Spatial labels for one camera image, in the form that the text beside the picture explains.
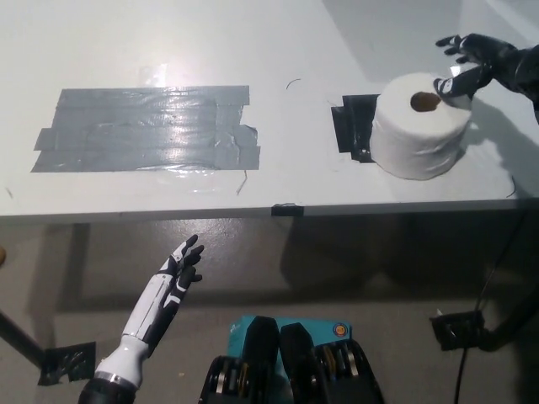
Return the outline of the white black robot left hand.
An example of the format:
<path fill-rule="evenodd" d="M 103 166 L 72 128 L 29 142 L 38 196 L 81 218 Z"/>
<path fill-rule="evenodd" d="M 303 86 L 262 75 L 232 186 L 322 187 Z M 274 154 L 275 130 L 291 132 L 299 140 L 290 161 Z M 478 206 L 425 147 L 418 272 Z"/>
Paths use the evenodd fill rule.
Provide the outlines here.
<path fill-rule="evenodd" d="M 204 250 L 193 235 L 178 246 L 150 278 L 121 334 L 118 348 L 103 359 L 95 377 L 138 390 L 142 364 L 168 330 L 191 284 L 202 280 L 195 265 Z"/>

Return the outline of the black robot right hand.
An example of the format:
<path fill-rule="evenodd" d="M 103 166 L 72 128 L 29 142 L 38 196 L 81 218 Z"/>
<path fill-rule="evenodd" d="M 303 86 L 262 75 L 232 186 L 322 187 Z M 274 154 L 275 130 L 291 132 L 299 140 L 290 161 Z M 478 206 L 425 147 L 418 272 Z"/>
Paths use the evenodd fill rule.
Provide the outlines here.
<path fill-rule="evenodd" d="M 514 93 L 520 93 L 521 88 L 516 83 L 515 73 L 521 52 L 509 42 L 487 35 L 469 34 L 463 37 L 448 36 L 435 44 L 445 47 L 444 53 L 447 56 L 459 55 L 457 64 L 471 62 L 477 65 L 455 77 L 435 79 L 434 87 L 441 98 L 472 98 L 492 80 L 498 81 Z"/>

